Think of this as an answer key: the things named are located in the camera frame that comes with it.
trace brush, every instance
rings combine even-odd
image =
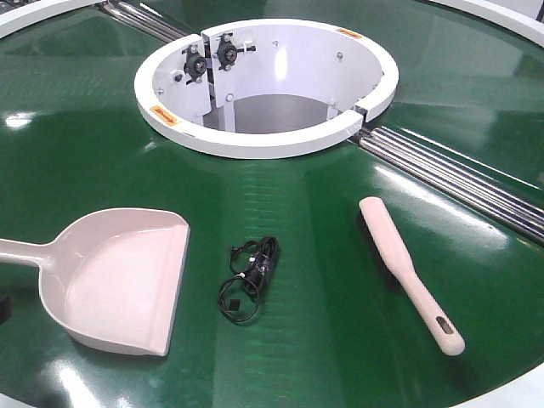
[[[382,199],[366,197],[359,207],[383,262],[404,287],[440,349],[447,355],[462,353],[464,340],[417,276],[408,249]]]

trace pink dustpan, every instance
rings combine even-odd
[[[78,342],[166,355],[189,232],[174,212],[112,208],[48,244],[0,240],[0,261],[40,268],[43,307]]]

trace green surface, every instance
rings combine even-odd
[[[360,31],[395,57],[380,123],[447,145],[541,205],[544,53],[407,1],[154,2],[189,31],[254,17]],[[153,207],[191,226],[167,358],[86,348],[43,310],[37,271],[0,265],[0,392],[38,407],[445,407],[543,361],[544,248],[344,143],[278,161],[205,156],[164,139],[133,96],[162,44],[94,8],[0,41],[0,236],[42,243],[86,213]],[[18,128],[6,119],[28,112]],[[418,274],[465,337],[440,353],[378,271],[357,203],[381,196]],[[280,262],[258,318],[230,324],[226,248],[263,235]]]

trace screw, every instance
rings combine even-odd
[[[203,74],[205,71],[206,71],[206,64],[204,64],[203,62],[197,62],[195,64],[195,72],[199,74]]]
[[[237,52],[234,49],[228,49],[227,52],[224,53],[224,58],[227,61],[232,62],[232,61],[236,60],[236,54],[237,54]]]

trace cable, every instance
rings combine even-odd
[[[241,253],[252,247],[252,256],[247,260],[247,266],[242,271],[235,270],[233,262]],[[219,287],[218,306],[221,313],[230,321],[237,323],[251,319],[261,303],[261,295],[269,284],[270,276],[275,267],[280,250],[279,242],[273,236],[266,236],[261,241],[248,241],[239,247],[230,248],[229,266],[234,276],[227,279]],[[240,299],[231,299],[229,307],[225,302],[225,293],[236,282],[241,281],[241,287],[247,296],[254,302],[253,310],[249,314],[240,316]]]

